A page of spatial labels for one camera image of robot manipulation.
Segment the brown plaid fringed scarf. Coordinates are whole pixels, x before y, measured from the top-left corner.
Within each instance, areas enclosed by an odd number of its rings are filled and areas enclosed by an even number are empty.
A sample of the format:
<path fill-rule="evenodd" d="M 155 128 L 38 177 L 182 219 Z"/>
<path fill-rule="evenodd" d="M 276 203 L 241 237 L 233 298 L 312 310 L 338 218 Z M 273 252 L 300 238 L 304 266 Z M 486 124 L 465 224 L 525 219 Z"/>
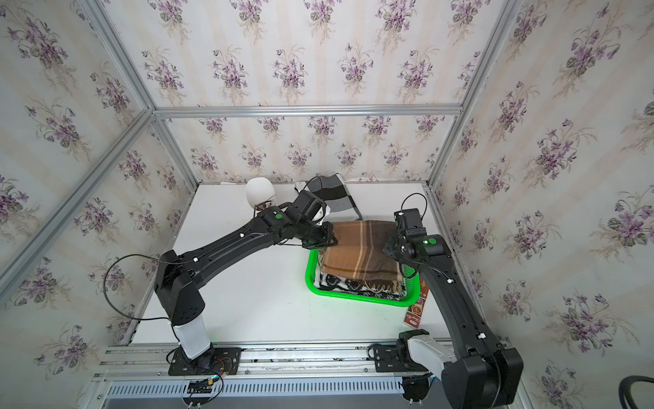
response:
<path fill-rule="evenodd" d="M 384 245 L 395 236 L 397 228 L 393 222 L 387 221 L 340 222 L 334 224 L 334 232 L 338 245 L 323 250 L 328 252 L 328 264 L 337 259 L 330 253 L 337 252 L 339 257 L 346 256 L 345 262 L 356 260 L 359 266 L 369 267 L 372 253 L 383 253 Z"/>

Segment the smiley houndstooth black white scarf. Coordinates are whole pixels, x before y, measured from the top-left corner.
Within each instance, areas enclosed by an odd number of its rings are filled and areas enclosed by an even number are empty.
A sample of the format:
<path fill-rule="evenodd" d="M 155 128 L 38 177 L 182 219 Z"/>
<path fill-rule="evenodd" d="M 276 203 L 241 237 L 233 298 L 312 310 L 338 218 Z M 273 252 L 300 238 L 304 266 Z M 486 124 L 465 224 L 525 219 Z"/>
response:
<path fill-rule="evenodd" d="M 331 252 L 330 256 L 337 259 L 328 264 L 328 252 L 318 253 L 313 278 L 318 290 L 392 302 L 402 301 L 408 295 L 402 267 L 380 251 L 372 253 L 369 267 L 359 266 L 356 260 L 345 262 L 346 256 L 339 257 L 337 252 Z"/>

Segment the green plastic basket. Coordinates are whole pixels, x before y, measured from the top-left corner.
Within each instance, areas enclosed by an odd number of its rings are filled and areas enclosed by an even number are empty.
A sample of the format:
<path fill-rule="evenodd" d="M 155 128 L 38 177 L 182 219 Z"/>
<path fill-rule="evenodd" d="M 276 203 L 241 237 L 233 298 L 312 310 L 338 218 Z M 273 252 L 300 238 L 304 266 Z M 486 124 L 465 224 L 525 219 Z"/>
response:
<path fill-rule="evenodd" d="M 305 284 L 311 293 L 314 295 L 327 297 L 327 298 L 340 298 L 347 299 L 349 301 L 357 301 L 364 303 L 377 303 L 382 305 L 388 305 L 397 308 L 406 308 L 410 307 L 418 301 L 422 296 L 422 289 L 420 284 L 420 275 L 414 269 L 403 265 L 402 268 L 405 273 L 410 273 L 409 276 L 405 276 L 405 289 L 406 296 L 398 301 L 389 300 L 379 297 L 369 297 L 360 295 L 359 293 L 348 293 L 342 291 L 327 291 L 321 290 L 315 286 L 315 275 L 320 271 L 318 268 L 318 256 L 320 252 L 318 250 L 311 250 L 308 253 L 308 264 L 305 272 Z"/>

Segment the grey black checked scarf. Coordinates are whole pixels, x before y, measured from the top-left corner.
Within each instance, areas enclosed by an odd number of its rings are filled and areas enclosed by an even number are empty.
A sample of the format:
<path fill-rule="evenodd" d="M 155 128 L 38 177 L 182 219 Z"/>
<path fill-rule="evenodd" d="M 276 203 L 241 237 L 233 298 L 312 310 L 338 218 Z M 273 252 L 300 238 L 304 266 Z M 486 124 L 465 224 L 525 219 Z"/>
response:
<path fill-rule="evenodd" d="M 347 186 L 340 174 L 331 176 L 316 176 L 306 182 L 295 182 L 296 192 L 308 190 L 325 201 L 328 222 L 355 222 L 362 221 L 363 217 L 355 204 Z"/>

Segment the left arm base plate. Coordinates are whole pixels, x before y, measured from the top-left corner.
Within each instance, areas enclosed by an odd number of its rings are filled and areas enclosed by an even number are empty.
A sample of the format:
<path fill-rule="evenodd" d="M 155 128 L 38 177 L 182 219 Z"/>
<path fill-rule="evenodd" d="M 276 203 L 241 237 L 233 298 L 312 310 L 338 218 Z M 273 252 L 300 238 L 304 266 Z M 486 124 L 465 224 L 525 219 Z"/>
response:
<path fill-rule="evenodd" d="M 235 375 L 241 358 L 240 348 L 210 347 L 198 358 L 190 359 L 178 347 L 167 354 L 169 376 Z"/>

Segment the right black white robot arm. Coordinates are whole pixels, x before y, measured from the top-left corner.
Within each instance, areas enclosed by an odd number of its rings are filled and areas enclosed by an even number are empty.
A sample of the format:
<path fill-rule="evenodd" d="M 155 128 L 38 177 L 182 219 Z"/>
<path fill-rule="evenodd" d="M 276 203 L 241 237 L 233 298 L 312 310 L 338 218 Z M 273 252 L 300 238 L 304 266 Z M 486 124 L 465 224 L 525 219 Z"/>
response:
<path fill-rule="evenodd" d="M 395 361 L 406 372 L 424 372 L 443 385 L 453 408 L 495 408 L 514 402 L 524 369 L 515 348 L 505 348 L 467 292 L 445 239 L 430 234 L 418 209 L 395 212 L 397 227 L 383 254 L 414 270 L 427 284 L 451 336 L 451 347 L 424 330 L 402 332 Z"/>

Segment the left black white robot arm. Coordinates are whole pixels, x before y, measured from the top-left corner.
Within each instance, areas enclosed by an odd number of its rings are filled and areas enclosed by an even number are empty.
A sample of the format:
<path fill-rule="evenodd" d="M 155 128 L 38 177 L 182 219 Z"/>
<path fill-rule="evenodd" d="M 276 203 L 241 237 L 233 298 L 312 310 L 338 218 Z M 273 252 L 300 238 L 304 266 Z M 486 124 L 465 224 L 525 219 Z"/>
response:
<path fill-rule="evenodd" d="M 163 254 L 154 292 L 187 359 L 195 361 L 212 349 L 200 289 L 237 262 L 288 240 L 299 240 L 306 250 L 337 245 L 334 226 L 325 221 L 326 210 L 323 199 L 301 191 L 294 201 L 255 213 L 245 226 L 208 245 L 181 255 L 174 250 Z"/>

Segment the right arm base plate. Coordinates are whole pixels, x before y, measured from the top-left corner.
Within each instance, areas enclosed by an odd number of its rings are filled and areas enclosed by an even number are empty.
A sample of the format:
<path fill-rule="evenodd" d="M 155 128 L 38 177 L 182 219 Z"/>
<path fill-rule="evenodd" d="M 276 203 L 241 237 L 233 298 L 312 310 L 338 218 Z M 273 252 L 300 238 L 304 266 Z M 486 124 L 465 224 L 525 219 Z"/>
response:
<path fill-rule="evenodd" d="M 366 349 L 377 373 L 425 373 L 427 369 L 407 358 L 396 345 L 371 344 Z"/>

